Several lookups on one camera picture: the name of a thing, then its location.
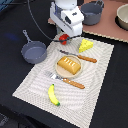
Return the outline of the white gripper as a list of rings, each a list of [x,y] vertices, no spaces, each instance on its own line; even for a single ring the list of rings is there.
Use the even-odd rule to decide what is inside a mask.
[[[82,34],[84,16],[78,7],[62,10],[59,15],[55,6],[50,7],[50,18],[69,36]]]

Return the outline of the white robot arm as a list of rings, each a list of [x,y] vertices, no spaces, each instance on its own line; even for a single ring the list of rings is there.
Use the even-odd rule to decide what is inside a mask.
[[[77,0],[55,0],[51,3],[50,18],[70,37],[82,34],[84,16]]]

